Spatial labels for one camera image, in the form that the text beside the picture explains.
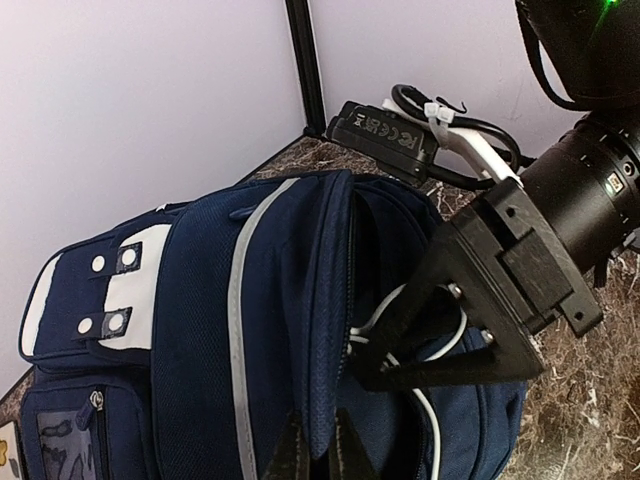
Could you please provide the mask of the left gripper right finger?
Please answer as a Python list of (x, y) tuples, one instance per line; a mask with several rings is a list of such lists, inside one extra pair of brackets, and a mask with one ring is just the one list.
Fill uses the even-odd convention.
[(379, 480), (346, 409), (335, 414), (335, 433), (328, 449), (331, 480)]

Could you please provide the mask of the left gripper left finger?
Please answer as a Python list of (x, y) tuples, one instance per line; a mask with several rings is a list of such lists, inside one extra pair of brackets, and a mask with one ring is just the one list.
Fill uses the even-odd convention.
[(309, 480), (310, 465), (310, 451), (301, 415), (291, 412), (262, 479)]

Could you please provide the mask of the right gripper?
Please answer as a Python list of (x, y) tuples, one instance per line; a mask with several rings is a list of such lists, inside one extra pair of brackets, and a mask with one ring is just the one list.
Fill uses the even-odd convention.
[[(381, 253), (374, 220), (354, 220), (356, 294), (365, 286), (380, 296)], [(435, 334), (426, 306), (448, 296), (449, 281), (463, 291), (471, 322), (493, 336), (491, 344), (428, 362), (385, 368), (384, 357), (426, 340), (405, 340), (418, 320)], [(532, 200), (513, 179), (476, 197), (434, 230), (408, 286), (354, 347), (351, 371), (369, 391), (405, 391), (434, 386), (509, 383), (532, 379), (544, 364), (532, 338), (559, 317), (576, 337), (603, 319), (603, 312), (568, 251)]]

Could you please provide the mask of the white charger with cable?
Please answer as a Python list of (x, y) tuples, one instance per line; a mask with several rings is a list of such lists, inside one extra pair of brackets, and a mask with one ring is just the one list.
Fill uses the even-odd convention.
[[(376, 307), (376, 310), (370, 317), (370, 319), (361, 327), (352, 327), (349, 332), (349, 343), (347, 347), (347, 353), (351, 354), (355, 345), (366, 345), (369, 343), (368, 334), (373, 329), (377, 321), (380, 319), (384, 311), (391, 305), (396, 297), (405, 288), (404, 284), (401, 284), (394, 290), (392, 290)], [(437, 351), (434, 351), (428, 357), (421, 359), (420, 362), (425, 364), (444, 357), (448, 354), (462, 339), (468, 324), (468, 317), (462, 307), (457, 307), (457, 321), (454, 323), (456, 329), (448, 341), (443, 344)], [(441, 470), (442, 459), (442, 434), (439, 419), (436, 411), (427, 398), (426, 394), (420, 388), (413, 388), (411, 390), (411, 399), (415, 398), (420, 406), (419, 411), (427, 415), (432, 433), (433, 440), (433, 459), (431, 463), (430, 479), (439, 479)]]

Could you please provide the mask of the navy blue student backpack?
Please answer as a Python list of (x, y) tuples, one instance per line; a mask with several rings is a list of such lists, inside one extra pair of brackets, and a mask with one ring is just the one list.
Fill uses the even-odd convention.
[[(380, 296), (356, 294), (354, 220), (379, 232)], [(262, 479), (291, 412), (310, 479), (330, 479), (346, 409), (380, 479), (430, 479), (427, 415), (350, 369), (363, 326), (424, 255), (441, 216), (422, 192), (347, 170), (246, 182), (164, 205), (49, 259), (25, 307), (32, 364), (21, 439), (32, 479)], [(422, 389), (439, 479), (494, 479), (522, 383)]]

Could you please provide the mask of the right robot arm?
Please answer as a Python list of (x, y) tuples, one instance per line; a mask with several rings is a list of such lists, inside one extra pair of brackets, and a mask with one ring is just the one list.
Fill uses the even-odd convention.
[[(639, 5), (635, 1), (520, 1), (530, 66), (547, 85), (548, 55), (564, 86), (559, 107), (580, 120), (520, 179), (476, 197), (434, 233), (412, 277), (354, 351), (370, 391), (522, 381), (543, 363), (533, 337), (564, 317), (583, 336), (603, 317), (596, 284), (639, 226)], [(426, 306), (445, 287), (484, 346), (427, 362), (389, 357), (429, 335)]]

